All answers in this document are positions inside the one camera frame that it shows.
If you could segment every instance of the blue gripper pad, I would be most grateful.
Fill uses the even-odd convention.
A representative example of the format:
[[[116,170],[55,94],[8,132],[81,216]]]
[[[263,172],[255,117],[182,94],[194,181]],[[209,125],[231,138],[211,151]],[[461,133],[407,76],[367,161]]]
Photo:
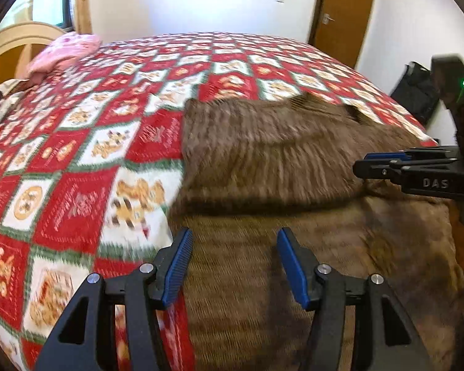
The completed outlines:
[[[312,311],[321,297],[321,286],[315,281],[318,260],[309,249],[299,245],[289,228],[279,230],[277,249],[295,301],[306,311]]]
[[[164,309],[177,299],[191,259],[192,242],[192,231],[182,228],[172,245],[159,250],[152,262],[156,266],[156,281],[150,297],[159,301]]]
[[[379,160],[392,160],[399,159],[402,161],[411,160],[411,157],[405,152],[381,152],[381,153],[368,153],[364,160],[379,159]]]

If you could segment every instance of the metal screw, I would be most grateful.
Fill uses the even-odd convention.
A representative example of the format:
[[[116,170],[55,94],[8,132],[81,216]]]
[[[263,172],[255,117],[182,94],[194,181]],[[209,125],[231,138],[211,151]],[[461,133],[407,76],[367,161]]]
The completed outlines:
[[[332,267],[330,265],[327,265],[327,264],[320,264],[320,265],[318,265],[318,267],[316,269],[318,269],[318,272],[323,274],[323,275],[327,275],[332,271]]]
[[[371,281],[374,284],[382,284],[385,281],[385,279],[382,275],[374,274],[374,275],[371,275]]]
[[[152,272],[154,269],[154,266],[152,264],[142,264],[140,266],[140,271],[144,274],[148,274],[150,272]]]
[[[100,280],[100,275],[98,275],[98,274],[88,275],[88,283],[96,283],[99,280]]]

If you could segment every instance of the door handle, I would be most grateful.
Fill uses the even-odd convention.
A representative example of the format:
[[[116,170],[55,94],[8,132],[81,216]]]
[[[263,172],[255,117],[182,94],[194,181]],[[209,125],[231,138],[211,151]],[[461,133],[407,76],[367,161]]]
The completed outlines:
[[[330,14],[323,14],[323,25],[328,25],[330,21],[335,21],[335,19],[330,18]]]

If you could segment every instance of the window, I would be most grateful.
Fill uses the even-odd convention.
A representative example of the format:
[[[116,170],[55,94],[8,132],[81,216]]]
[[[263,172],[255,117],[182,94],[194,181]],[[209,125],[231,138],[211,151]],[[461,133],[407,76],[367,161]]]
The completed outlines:
[[[0,23],[0,30],[28,21],[45,22],[70,29],[72,21],[69,0],[16,0]]]

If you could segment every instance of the pink cloth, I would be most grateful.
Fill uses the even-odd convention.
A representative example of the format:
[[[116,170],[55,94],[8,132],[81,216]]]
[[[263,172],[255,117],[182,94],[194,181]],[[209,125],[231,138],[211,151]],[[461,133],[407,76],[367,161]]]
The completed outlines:
[[[69,32],[55,39],[26,66],[25,78],[35,84],[53,70],[64,70],[99,49],[101,39],[96,35]]]

